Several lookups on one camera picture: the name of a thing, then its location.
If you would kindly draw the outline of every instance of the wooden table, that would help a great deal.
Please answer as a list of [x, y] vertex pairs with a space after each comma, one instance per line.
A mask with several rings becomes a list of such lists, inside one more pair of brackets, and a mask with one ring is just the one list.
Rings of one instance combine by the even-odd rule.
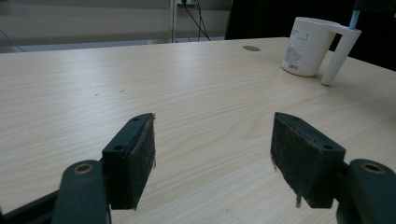
[[[156, 113], [157, 168], [114, 223], [335, 223], [270, 160], [274, 113], [396, 169], [396, 73], [348, 58], [332, 86], [281, 69], [287, 38], [0, 55], [3, 213], [59, 187], [131, 117]], [[261, 51], [249, 51], [255, 46]], [[319, 70], [323, 74], [330, 57]]]

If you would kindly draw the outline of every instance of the white mug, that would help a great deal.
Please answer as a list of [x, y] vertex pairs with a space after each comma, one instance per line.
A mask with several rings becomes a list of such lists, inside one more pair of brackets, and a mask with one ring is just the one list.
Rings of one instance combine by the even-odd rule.
[[351, 30], [333, 21], [297, 17], [291, 30], [282, 68], [297, 76], [314, 76], [335, 34], [342, 37], [320, 81], [323, 85], [329, 86], [358, 40], [360, 30]]

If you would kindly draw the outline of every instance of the cup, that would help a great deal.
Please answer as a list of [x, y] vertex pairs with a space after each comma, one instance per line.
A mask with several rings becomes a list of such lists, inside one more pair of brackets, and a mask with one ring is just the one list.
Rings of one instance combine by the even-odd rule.
[[297, 17], [291, 29], [282, 68], [297, 76], [314, 76], [336, 34], [342, 37], [320, 81], [329, 86], [358, 40], [360, 30], [351, 30], [333, 21]]

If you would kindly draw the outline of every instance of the light wood grain surface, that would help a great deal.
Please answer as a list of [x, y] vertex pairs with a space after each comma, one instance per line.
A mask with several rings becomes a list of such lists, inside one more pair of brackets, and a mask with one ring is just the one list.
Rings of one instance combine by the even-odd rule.
[[[332, 86], [281, 69], [287, 38], [0, 55], [3, 213], [59, 187], [64, 169], [152, 112], [157, 168], [114, 223], [335, 223], [295, 207], [270, 160], [274, 113], [300, 117], [396, 169], [396, 73], [347, 58]], [[248, 51], [255, 46], [262, 51]]]

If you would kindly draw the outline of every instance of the mug handle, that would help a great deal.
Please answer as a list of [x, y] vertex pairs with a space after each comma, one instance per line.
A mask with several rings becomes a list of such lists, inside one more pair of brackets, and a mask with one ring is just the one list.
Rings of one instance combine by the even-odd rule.
[[327, 66], [322, 80], [320, 81], [321, 84], [325, 86], [330, 86], [338, 71], [340, 70], [341, 65], [343, 65], [344, 60], [347, 58], [347, 55], [352, 50], [353, 46], [361, 35], [360, 30], [351, 30], [348, 27], [342, 25], [332, 25], [330, 32], [340, 34], [342, 37], [334, 51], [329, 65]]

